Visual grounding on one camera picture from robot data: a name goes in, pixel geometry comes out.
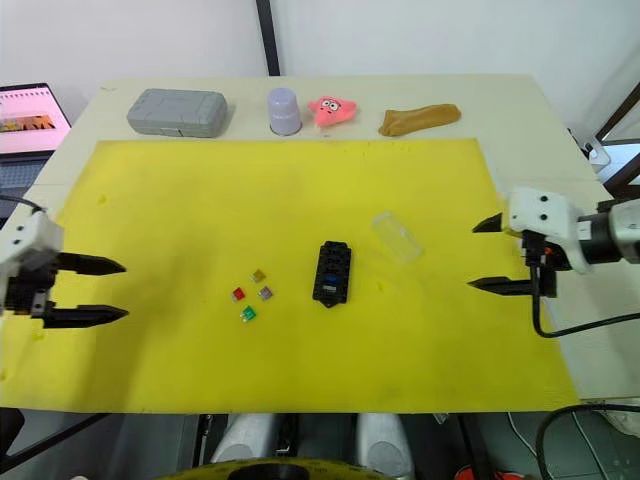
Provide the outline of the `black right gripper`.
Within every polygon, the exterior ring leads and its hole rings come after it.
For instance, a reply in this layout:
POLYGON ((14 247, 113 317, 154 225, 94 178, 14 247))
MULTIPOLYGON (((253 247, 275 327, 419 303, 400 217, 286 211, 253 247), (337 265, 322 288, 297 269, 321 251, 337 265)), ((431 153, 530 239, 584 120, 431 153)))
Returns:
MULTIPOLYGON (((503 214, 497 213, 481 220, 473 227, 473 233, 496 233, 503 230, 503 214)), ((479 290, 501 296, 531 296, 538 288, 540 296, 557 297, 556 262, 558 246, 539 233, 524 231, 522 246, 525 250, 525 265, 530 270, 529 280, 511 280, 505 276, 482 277, 468 283, 479 290)))

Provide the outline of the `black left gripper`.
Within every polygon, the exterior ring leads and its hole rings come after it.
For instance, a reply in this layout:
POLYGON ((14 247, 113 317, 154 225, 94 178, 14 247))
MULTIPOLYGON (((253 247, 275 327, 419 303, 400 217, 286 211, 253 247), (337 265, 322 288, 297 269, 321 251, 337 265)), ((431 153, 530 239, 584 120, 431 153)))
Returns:
POLYGON ((16 315, 42 319, 47 329, 90 328, 119 320, 127 310, 109 305, 79 305, 55 308, 49 299, 59 270, 80 275, 103 276, 123 273, 126 268, 106 257, 61 252, 39 266, 22 264, 9 276, 4 307, 16 315))

